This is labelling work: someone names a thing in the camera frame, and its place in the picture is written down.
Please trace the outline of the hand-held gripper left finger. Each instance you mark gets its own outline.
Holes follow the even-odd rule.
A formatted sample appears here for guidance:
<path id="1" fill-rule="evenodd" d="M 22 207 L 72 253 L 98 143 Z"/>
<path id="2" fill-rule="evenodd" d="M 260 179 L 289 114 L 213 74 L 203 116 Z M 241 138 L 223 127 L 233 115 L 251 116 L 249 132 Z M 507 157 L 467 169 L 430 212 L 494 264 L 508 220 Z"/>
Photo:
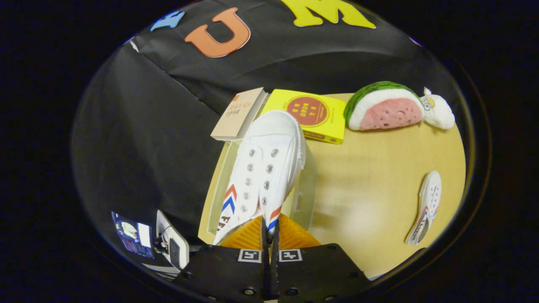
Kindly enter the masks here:
<path id="1" fill-rule="evenodd" d="M 204 245 L 175 278 L 192 301 L 263 301 L 262 250 Z"/>

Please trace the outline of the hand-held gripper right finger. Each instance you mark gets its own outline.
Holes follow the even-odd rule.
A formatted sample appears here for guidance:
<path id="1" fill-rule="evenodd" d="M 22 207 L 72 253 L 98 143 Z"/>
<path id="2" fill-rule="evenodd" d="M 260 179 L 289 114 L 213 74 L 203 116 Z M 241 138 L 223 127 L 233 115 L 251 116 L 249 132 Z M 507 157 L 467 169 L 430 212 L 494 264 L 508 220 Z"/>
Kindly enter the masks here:
<path id="1" fill-rule="evenodd" d="M 272 246 L 272 295 L 277 303 L 344 303 L 372 285 L 341 246 L 321 245 L 280 215 Z"/>

